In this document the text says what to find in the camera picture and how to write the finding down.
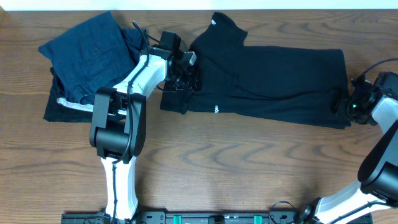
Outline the black polo shirt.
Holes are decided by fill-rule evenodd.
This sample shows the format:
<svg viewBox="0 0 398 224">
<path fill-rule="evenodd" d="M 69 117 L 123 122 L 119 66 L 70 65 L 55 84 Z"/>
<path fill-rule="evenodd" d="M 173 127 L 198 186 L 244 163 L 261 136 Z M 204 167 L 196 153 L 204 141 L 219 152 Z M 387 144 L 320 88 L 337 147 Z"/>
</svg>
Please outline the black polo shirt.
<svg viewBox="0 0 398 224">
<path fill-rule="evenodd" d="M 201 81 L 198 91 L 164 91 L 160 108 L 236 113 L 343 129 L 350 125 L 338 103 L 348 96 L 340 49 L 246 46 L 247 32 L 227 15 L 212 15 L 191 44 Z"/>
</svg>

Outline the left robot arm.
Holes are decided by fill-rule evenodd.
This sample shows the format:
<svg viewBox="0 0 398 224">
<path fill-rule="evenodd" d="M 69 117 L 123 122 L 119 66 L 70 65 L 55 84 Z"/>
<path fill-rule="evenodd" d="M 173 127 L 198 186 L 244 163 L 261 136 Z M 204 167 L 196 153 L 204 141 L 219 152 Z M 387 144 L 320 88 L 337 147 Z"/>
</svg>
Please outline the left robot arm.
<svg viewBox="0 0 398 224">
<path fill-rule="evenodd" d="M 201 88 L 194 52 L 181 51 L 181 38 L 163 31 L 156 45 L 145 46 L 133 71 L 95 95 L 90 144 L 106 174 L 108 202 L 99 220 L 131 223 L 136 215 L 135 163 L 146 140 L 146 104 L 159 83 L 164 91 Z"/>
</svg>

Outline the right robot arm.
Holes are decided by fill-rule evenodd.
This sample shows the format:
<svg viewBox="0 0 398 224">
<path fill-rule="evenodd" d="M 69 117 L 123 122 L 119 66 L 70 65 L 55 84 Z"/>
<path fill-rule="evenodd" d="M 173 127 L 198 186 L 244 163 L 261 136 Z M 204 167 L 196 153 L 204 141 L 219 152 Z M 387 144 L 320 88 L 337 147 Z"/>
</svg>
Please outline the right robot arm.
<svg viewBox="0 0 398 224">
<path fill-rule="evenodd" d="M 377 125 L 383 136 L 360 165 L 357 179 L 307 205 L 296 223 L 372 223 L 372 212 L 397 208 L 397 74 L 381 72 L 374 83 L 361 75 L 352 85 L 347 118 Z"/>
</svg>

